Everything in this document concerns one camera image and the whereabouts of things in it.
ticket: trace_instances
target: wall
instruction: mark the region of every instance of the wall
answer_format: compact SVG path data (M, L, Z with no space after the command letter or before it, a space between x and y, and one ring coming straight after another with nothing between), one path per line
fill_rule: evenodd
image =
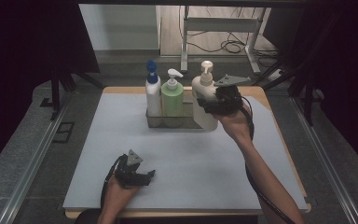
M158 6L79 6L94 50L159 49Z

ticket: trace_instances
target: metal frame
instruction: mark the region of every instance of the metal frame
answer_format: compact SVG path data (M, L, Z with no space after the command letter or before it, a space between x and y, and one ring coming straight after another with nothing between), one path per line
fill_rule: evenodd
M49 124L48 129L46 130L43 139L39 143L37 150L34 152L27 167L25 168L25 171L22 173L16 188L13 189L13 192L11 193L7 204L1 213L0 224L13 223L17 213L21 208L22 202L24 201L25 196L27 195L27 192L34 181L34 178L39 170L40 165L42 164L43 159L45 158L54 134L59 128L61 120L68 108L69 102L71 100L71 93L67 92L62 98L62 109L58 111L57 118L52 120Z
M253 54L255 41L260 32L261 24L266 13L266 8L263 7L261 13L256 19L239 19L239 18L197 18L188 17L189 6L185 7L185 17L183 21L183 43L181 53L181 72L187 72L187 32L188 31L212 31L212 32L243 32L253 33L249 44L245 47L246 55L252 66L255 75L260 74L257 60Z
M296 109L298 119L303 126L313 149L315 150L319 162L324 169L324 173L326 174L327 179L329 180L331 187L333 188L333 191L335 192L337 199L342 206L342 210L347 216L348 221L351 224L358 224L358 209L356 204L351 198L348 190L345 188L344 183L342 183L341 179L339 178L333 163L330 161L326 150L324 149L324 146L318 137L318 134L315 132L314 128L309 125L304 116L302 116L304 113L304 108L302 107L298 98L291 97L290 101Z

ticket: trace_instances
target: hand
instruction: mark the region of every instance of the hand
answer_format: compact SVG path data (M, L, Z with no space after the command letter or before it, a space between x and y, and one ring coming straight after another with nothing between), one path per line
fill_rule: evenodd
M133 187L131 189L124 189L120 186L115 175L112 175L109 179L107 186L103 211L98 218L98 223L113 223L117 217L117 214L127 206L133 195L141 187Z
M248 105L243 105L243 108L251 114ZM213 117L222 123L226 133L234 139L237 144L242 141L252 142L248 122L240 110L231 115L213 115Z

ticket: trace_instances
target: gray floor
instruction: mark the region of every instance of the gray floor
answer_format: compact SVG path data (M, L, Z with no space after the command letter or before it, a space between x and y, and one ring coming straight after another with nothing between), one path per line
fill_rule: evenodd
M132 63L101 63L101 74L93 76L107 86L143 86L145 84L146 58L158 62L158 73L164 77L168 68L178 68L179 58L161 58L156 55L140 55ZM204 58L190 58L189 69L183 80L189 85L199 75L200 62ZM245 58L211 58L213 73L218 77L229 73L233 76L251 75ZM14 223L74 223L64 215L62 203L76 168L83 144L86 140L96 106L102 90L81 78L76 79L77 88L70 94L70 101L62 122L74 124L67 143L51 143L47 154L21 204ZM292 100L286 89L290 82L267 92L275 118L281 128L284 140L293 157L299 176L308 194L312 209L304 217L307 223L350 223L341 201L332 188L317 153L303 128ZM34 101L18 130L13 134L0 156L0 216L3 208L13 197L13 189L19 183L22 172L38 148L43 134L50 125L51 108L40 107L43 98L50 98L49 84L34 90ZM336 168L358 211L358 157L349 144L324 116L318 104L313 108L314 130L323 143L324 149ZM56 134L56 140L65 139L65 133ZM263 217L259 223L266 223Z

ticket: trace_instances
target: blue cap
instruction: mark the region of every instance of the blue cap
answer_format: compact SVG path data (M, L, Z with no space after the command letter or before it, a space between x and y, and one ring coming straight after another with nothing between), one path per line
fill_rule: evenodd
M154 84L158 82L158 75L155 73L157 69L157 65L152 60L147 61L146 64L147 71L149 74L147 75L147 82L150 84Z

